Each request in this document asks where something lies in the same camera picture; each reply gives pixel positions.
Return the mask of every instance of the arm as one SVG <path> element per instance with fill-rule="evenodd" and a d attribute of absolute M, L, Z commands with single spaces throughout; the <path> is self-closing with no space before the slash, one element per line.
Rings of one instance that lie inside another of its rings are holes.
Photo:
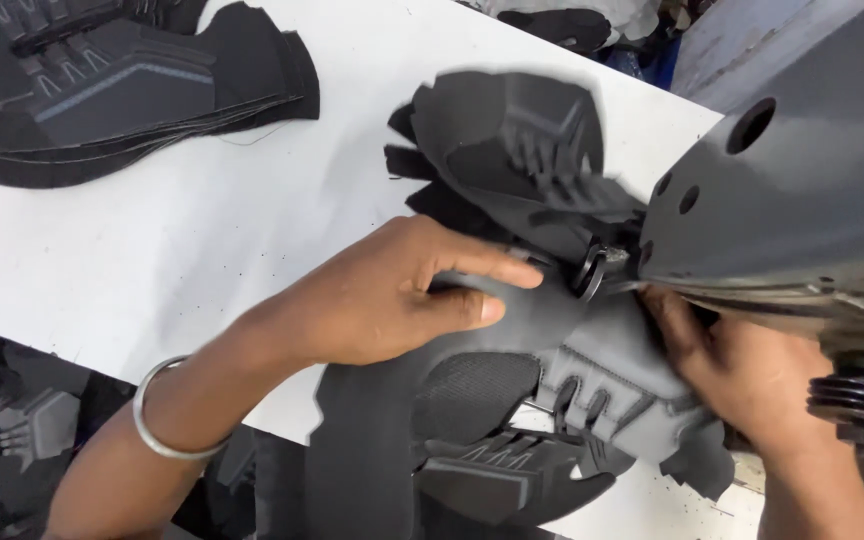
<path fill-rule="evenodd" d="M 432 338 L 496 323 L 501 300 L 480 291 L 426 293 L 447 270 L 534 288 L 542 274 L 426 217 L 395 218 L 340 252 L 150 386 L 144 418 L 186 452 L 225 438 L 262 398 L 315 363 L 369 364 Z M 206 463 L 168 459 L 138 436 L 127 404 L 88 442 L 62 479 L 46 537 L 146 537 L 169 521 Z"/>
<path fill-rule="evenodd" d="M 832 373 L 818 343 L 723 318 L 710 332 L 680 296 L 642 292 L 669 360 L 723 420 L 749 437 L 766 469 L 763 540 L 864 538 L 864 485 L 835 425 L 806 411 L 809 380 Z"/>

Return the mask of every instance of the white work surface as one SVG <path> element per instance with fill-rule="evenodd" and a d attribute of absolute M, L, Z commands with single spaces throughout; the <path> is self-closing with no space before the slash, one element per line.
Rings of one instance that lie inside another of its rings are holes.
<path fill-rule="evenodd" d="M 201 27 L 225 2 L 206 9 Z M 422 82 L 523 69 L 593 89 L 606 173 L 647 199 L 720 115 L 448 0 L 277 0 L 318 69 L 321 118 L 183 142 L 85 185 L 0 187 L 0 336 L 137 383 L 396 215 L 423 184 L 390 179 L 385 125 Z M 321 368 L 246 423 L 295 441 L 319 423 Z M 713 506 L 636 464 L 550 529 L 575 540 L 755 538 L 762 496 Z"/>

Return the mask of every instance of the human hand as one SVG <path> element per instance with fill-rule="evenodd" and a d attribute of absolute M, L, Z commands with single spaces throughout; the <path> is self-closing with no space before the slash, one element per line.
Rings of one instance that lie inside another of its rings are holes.
<path fill-rule="evenodd" d="M 833 372 L 817 342 L 727 317 L 706 331 L 678 294 L 649 286 L 640 296 L 678 374 L 763 457 L 842 444 L 806 411 L 810 379 Z"/>
<path fill-rule="evenodd" d="M 505 314 L 498 298 L 471 289 L 428 294 L 456 270 L 525 289 L 543 274 L 426 216 L 396 217 L 281 293 L 246 312 L 237 328 L 277 358 L 302 365 L 387 361 L 443 334 L 483 328 Z"/>

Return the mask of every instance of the metal bangle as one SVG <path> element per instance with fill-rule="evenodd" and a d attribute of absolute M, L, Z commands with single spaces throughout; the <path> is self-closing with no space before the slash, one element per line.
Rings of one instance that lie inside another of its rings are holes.
<path fill-rule="evenodd" d="M 142 442 L 144 442 L 146 446 L 156 454 L 163 458 L 171 458 L 173 460 L 198 461 L 211 458 L 218 454 L 222 448 L 226 447 L 226 443 L 229 442 L 229 439 L 226 438 L 213 448 L 209 448 L 205 451 L 179 451 L 165 446 L 156 438 L 156 436 L 152 435 L 152 432 L 149 430 L 148 425 L 145 424 L 145 419 L 142 416 L 142 410 L 145 406 L 145 391 L 152 382 L 152 379 L 154 379 L 163 369 L 185 362 L 186 358 L 187 356 L 176 356 L 175 358 L 165 360 L 151 368 L 149 374 L 146 374 L 145 378 L 142 379 L 142 382 L 139 383 L 138 390 L 135 391 L 135 397 L 132 398 L 132 420 L 135 422 L 135 428 L 138 430 L 138 436 L 142 438 Z"/>

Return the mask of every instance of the finger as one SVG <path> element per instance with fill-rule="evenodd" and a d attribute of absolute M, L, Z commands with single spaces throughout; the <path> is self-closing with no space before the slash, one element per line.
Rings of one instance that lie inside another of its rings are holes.
<path fill-rule="evenodd" d="M 439 234 L 436 272 L 456 270 L 488 276 L 522 289 L 534 289 L 543 282 L 542 272 L 506 251 L 445 227 Z"/>
<path fill-rule="evenodd" d="M 654 285 L 643 287 L 638 294 L 658 324 L 669 361 L 678 372 L 690 381 L 711 374 L 713 357 L 706 331 L 689 303 L 675 292 Z"/>
<path fill-rule="evenodd" d="M 417 321 L 428 339 L 443 334 L 485 328 L 505 315 L 505 302 L 482 291 L 455 288 L 428 296 L 419 307 Z"/>

